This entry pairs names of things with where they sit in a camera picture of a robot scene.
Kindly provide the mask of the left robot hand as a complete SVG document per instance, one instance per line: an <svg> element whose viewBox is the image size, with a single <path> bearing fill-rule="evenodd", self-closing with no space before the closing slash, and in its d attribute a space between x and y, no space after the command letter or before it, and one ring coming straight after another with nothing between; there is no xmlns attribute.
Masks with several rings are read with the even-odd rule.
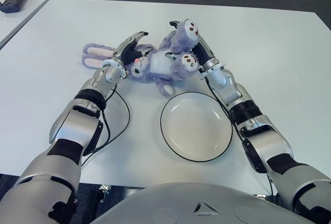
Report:
<svg viewBox="0 0 331 224"><path fill-rule="evenodd" d="M114 51L111 59L120 61L125 66L131 64L136 58L142 57L142 52L137 51L139 40L144 36L147 36L148 32L137 32L125 39Z"/></svg>

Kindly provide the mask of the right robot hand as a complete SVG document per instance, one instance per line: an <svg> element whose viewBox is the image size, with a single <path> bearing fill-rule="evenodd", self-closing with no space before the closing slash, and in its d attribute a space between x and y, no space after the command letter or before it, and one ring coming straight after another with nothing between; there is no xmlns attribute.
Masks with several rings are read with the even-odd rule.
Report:
<svg viewBox="0 0 331 224"><path fill-rule="evenodd" d="M169 24L175 28L162 41L160 48L168 52L165 56L175 60L180 53L193 52L197 56L201 66L215 56L204 39L200 36L198 25L191 19L182 22L170 21Z"/></svg>

